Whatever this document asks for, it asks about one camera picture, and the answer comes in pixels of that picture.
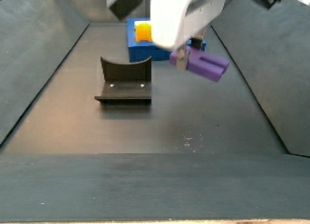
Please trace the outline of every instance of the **blue block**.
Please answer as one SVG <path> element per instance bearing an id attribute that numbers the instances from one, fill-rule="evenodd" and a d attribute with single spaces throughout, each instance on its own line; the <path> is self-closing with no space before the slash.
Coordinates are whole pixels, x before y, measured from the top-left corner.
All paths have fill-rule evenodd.
<path id="1" fill-rule="evenodd" d="M 152 61 L 166 61 L 170 59 L 170 51 L 159 48 L 152 42 L 141 41 L 136 42 L 135 33 L 135 21 L 148 21 L 148 18 L 128 18 L 127 19 L 127 41 L 128 41 L 128 52 L 129 62 L 144 61 L 151 57 Z M 204 51 L 206 41 L 202 42 L 200 49 Z"/>

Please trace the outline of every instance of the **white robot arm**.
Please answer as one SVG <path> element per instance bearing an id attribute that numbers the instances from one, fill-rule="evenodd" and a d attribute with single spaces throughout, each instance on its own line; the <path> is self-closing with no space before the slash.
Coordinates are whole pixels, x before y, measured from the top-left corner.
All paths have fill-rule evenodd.
<path id="1" fill-rule="evenodd" d="M 220 14 L 226 0 L 151 0 L 152 42 L 163 49 L 179 49 L 187 40 L 203 33 Z"/>

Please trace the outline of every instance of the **yellow block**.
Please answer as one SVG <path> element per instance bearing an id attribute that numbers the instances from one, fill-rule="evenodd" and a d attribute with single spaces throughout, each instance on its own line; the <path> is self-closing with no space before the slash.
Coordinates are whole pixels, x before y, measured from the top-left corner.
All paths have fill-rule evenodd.
<path id="1" fill-rule="evenodd" d="M 135 41 L 150 41 L 151 40 L 151 23 L 150 21 L 135 21 Z"/>

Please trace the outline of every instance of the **black holder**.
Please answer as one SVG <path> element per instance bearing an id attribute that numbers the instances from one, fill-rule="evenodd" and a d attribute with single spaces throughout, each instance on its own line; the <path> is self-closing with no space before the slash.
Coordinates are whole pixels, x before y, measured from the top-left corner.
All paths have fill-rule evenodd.
<path id="1" fill-rule="evenodd" d="M 151 57 L 136 63 L 113 63 L 100 57 L 104 74 L 100 102 L 151 103 Z"/>

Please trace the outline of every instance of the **purple block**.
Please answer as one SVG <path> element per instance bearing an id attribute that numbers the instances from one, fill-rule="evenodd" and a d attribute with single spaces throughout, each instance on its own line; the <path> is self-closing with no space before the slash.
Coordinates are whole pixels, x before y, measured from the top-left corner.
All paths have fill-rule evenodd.
<path id="1" fill-rule="evenodd" d="M 192 73 L 218 82 L 226 72 L 230 61 L 216 55 L 199 51 L 194 47 L 188 46 L 187 49 L 190 51 L 187 69 Z M 170 63 L 176 65 L 176 51 L 170 55 Z"/>

